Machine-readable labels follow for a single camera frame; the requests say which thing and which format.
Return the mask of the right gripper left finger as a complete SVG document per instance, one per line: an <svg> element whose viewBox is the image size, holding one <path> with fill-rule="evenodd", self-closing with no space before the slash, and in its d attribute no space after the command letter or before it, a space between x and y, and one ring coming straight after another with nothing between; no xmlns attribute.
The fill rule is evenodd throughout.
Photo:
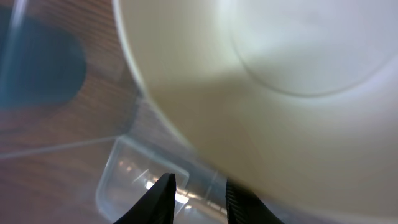
<svg viewBox="0 0 398 224"><path fill-rule="evenodd" d="M114 224L172 224L175 210L175 174L165 173Z"/></svg>

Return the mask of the clear plastic storage container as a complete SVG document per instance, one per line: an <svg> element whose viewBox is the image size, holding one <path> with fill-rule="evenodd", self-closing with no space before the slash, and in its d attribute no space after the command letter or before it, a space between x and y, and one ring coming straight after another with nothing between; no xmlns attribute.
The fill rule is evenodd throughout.
<svg viewBox="0 0 398 224"><path fill-rule="evenodd" d="M362 222L278 202L230 177L185 144L136 82L115 1L2 1L73 34L86 77L70 100L1 108L1 222L112 223L164 173L175 174L175 223L228 223L226 181L252 190L283 223Z"/></svg>

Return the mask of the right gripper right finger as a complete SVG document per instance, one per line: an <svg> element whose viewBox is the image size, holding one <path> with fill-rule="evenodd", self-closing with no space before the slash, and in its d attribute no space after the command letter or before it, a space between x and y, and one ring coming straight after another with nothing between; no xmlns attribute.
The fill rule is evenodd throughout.
<svg viewBox="0 0 398 224"><path fill-rule="evenodd" d="M226 181L228 224L284 224L254 194L231 179Z"/></svg>

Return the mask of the cream bowl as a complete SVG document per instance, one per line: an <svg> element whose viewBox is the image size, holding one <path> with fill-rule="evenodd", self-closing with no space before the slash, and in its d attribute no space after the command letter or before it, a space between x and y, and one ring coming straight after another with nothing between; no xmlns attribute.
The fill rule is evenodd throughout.
<svg viewBox="0 0 398 224"><path fill-rule="evenodd" d="M397 221L397 1L115 1L172 131L274 200Z"/></svg>

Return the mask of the dark blue bowl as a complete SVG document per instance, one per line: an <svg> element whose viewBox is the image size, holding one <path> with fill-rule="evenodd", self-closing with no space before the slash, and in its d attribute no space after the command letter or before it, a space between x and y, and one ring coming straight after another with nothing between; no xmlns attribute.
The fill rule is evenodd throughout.
<svg viewBox="0 0 398 224"><path fill-rule="evenodd" d="M16 26L13 16L10 7L1 7L1 108L72 99L86 77L78 39L29 16Z"/></svg>

